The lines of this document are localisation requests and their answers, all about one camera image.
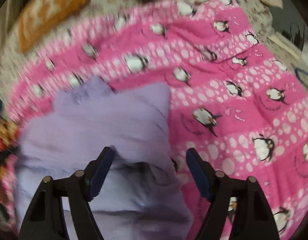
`beige floral fabric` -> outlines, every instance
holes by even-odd
[[[263,5],[259,0],[238,0],[238,2],[247,14],[259,38],[265,41],[265,45],[272,50],[275,46],[268,43],[266,39],[266,36],[272,32],[272,15],[268,7]],[[7,39],[0,60],[0,98],[3,103],[6,104],[8,102],[10,89],[13,83],[18,80],[19,73],[22,71],[25,63],[32,60],[40,48],[44,47],[45,44],[54,39],[62,38],[69,27],[75,25],[77,21],[85,17],[108,13],[116,14],[119,10],[136,6],[137,4],[137,0],[91,0],[89,5],[83,8],[79,14],[68,18],[66,21],[59,24],[57,28],[51,30],[48,35],[43,37],[38,45],[25,55],[19,52],[16,28],[14,26]],[[274,54],[286,65],[291,62],[291,56],[288,54],[286,55],[278,50],[275,50]]]

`bed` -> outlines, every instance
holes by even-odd
[[[276,58],[279,61],[283,62],[284,65],[287,66],[287,68],[289,68],[290,70],[293,69],[292,64],[298,65],[298,62],[296,62],[293,57],[291,57],[288,53],[280,50],[280,48],[276,44],[270,42],[270,40],[267,39],[267,36],[273,32],[271,28],[271,15],[268,8],[261,4],[259,0],[238,1],[240,3],[240,6],[246,13],[248,19],[250,20],[259,41],[261,41],[276,56]],[[71,17],[64,23],[60,24],[57,29],[53,30],[49,35],[44,37],[43,41],[27,55],[22,55],[18,52],[16,30],[14,29],[7,40],[3,56],[1,58],[0,98],[2,99],[4,104],[7,104],[9,102],[11,84],[19,79],[19,74],[22,72],[21,67],[28,63],[31,64],[32,62],[37,60],[37,53],[40,54],[42,48],[45,48],[46,45],[51,41],[59,41],[64,36],[69,27],[75,25],[79,20],[84,20],[83,18],[95,17],[104,13],[115,13],[119,8],[122,9],[126,7],[132,7],[136,4],[137,2],[135,0],[91,0],[91,3],[82,10],[81,14],[78,17]],[[297,84],[295,86],[295,83],[291,83],[288,86],[288,89],[297,90]],[[308,202],[308,186],[304,188],[303,191],[300,190],[295,197],[299,197],[301,199],[304,199],[306,197]],[[302,213],[300,215],[298,214],[297,217],[294,217],[295,221],[293,220],[293,227],[291,230],[295,230],[299,222],[305,216],[308,208],[308,203],[305,204],[305,202],[306,201],[302,203],[304,209],[302,209]]]

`purple fabric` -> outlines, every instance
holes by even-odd
[[[114,146],[118,154],[90,203],[103,237],[185,239],[192,215],[169,157],[169,94],[162,83],[115,94],[99,78],[60,92],[55,112],[31,121],[20,140],[19,222],[44,176],[70,176],[96,159],[103,147]],[[63,208],[70,210],[66,199]],[[71,222],[68,227],[76,236]]]

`blue gripper pad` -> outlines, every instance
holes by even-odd
[[[186,163],[189,167],[190,172],[194,178],[196,186],[201,194],[201,197],[206,198],[207,200],[211,200],[211,191],[210,191],[210,183],[209,180],[199,165],[196,158],[191,153],[191,149],[188,149],[186,152]]]
[[[91,200],[100,193],[106,175],[109,172],[110,167],[113,163],[113,159],[114,159],[114,151],[111,148],[109,148],[91,179],[91,186],[89,192],[89,198]]]

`pink blanket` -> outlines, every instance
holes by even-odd
[[[185,163],[189,147],[233,178],[255,176],[281,239],[292,235],[308,209],[308,97],[259,43],[235,0],[199,6],[163,0],[86,19],[27,64],[11,95],[10,116],[26,123],[46,114],[56,91],[95,75],[116,90],[170,85],[172,155],[194,215],[188,239],[208,207]],[[228,210],[222,240],[230,233],[234,198]]]

